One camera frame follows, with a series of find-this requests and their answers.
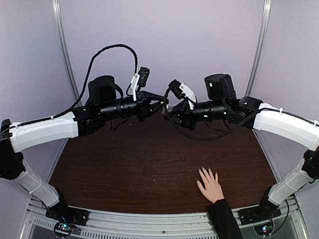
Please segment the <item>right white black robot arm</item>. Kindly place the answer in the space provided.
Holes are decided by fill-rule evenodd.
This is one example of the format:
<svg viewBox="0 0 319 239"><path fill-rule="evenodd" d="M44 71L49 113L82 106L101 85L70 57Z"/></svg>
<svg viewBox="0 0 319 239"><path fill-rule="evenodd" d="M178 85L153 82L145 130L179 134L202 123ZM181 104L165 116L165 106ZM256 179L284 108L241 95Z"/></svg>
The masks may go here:
<svg viewBox="0 0 319 239"><path fill-rule="evenodd" d="M256 98L238 99L228 74L210 75L205 77L204 82L209 98L207 102L198 102L194 92L185 83L173 80L168 86L167 92L172 92L181 102L172 109L165 105L165 117L185 137L203 141L203 137L191 136L182 128L194 130L198 122L225 120L234 124L234 127L208 138L209 141L222 138L242 126L279 135L307 148L294 170L265 191L255 212L259 219L265 220L290 195L319 178L319 123Z"/></svg>

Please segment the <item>person's bare hand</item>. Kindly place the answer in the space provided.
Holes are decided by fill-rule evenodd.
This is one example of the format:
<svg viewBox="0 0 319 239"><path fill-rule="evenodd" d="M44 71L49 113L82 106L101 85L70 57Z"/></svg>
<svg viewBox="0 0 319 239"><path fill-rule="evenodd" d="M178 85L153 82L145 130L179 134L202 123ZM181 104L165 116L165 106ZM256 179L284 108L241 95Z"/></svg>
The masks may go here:
<svg viewBox="0 0 319 239"><path fill-rule="evenodd" d="M206 170L204 167L199 168L198 172L202 182L197 180L196 183L202 195L213 204L225 199L219 184L218 173L213 173L210 168Z"/></svg>

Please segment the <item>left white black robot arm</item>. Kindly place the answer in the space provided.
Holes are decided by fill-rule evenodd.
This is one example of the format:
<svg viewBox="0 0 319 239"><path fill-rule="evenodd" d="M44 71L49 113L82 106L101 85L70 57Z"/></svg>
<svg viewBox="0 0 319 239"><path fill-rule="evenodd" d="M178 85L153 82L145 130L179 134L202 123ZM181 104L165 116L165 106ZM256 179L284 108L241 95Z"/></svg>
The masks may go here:
<svg viewBox="0 0 319 239"><path fill-rule="evenodd" d="M117 98L122 89L115 84L113 76L100 76L88 84L89 99L85 106L69 110L59 117L36 119L32 122L1 123L0 176L13 180L30 194L39 198L61 221L72 216L62 193L36 174L23 158L23 150L43 143L84 137L103 128L108 121L136 116L139 121L151 117L168 101L160 95L140 89L146 78L135 74L133 95Z"/></svg>

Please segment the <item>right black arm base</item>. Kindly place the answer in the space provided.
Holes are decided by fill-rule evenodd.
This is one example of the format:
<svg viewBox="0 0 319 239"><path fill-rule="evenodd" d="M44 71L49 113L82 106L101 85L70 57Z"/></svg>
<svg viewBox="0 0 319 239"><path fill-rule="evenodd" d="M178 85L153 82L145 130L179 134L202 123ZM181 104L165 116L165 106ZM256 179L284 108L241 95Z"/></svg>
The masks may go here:
<svg viewBox="0 0 319 239"><path fill-rule="evenodd" d="M259 205L240 209L238 214L241 225L253 224L261 221L271 220L281 215L278 205L269 201L270 187L264 192Z"/></svg>

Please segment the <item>black sleeved forearm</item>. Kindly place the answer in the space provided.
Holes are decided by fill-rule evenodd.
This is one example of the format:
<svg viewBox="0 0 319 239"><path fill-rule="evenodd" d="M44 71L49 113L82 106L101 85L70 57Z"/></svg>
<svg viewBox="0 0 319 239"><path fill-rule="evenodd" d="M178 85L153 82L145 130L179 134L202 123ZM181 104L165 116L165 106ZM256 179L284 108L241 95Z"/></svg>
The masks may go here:
<svg viewBox="0 0 319 239"><path fill-rule="evenodd" d="M225 199L208 207L209 219L220 239L243 239L238 223Z"/></svg>

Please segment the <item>purple nail polish bottle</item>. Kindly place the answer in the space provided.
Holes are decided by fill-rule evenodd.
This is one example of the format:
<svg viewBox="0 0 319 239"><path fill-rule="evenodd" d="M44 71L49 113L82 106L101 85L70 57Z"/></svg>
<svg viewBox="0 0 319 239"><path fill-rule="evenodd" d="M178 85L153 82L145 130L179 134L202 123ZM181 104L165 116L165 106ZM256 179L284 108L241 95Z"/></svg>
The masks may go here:
<svg viewBox="0 0 319 239"><path fill-rule="evenodd" d="M161 114L162 114L163 117L166 117L167 114L169 114L172 111L173 111L173 107L166 106L166 107L163 108Z"/></svg>

